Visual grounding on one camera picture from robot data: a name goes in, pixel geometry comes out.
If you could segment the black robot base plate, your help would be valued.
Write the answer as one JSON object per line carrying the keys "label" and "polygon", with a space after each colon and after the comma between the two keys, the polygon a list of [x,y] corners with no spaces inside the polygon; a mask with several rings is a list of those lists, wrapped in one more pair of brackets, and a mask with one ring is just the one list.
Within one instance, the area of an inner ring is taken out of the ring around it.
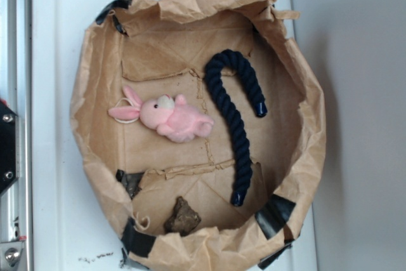
{"label": "black robot base plate", "polygon": [[19,178],[18,115],[1,99],[1,196]]}

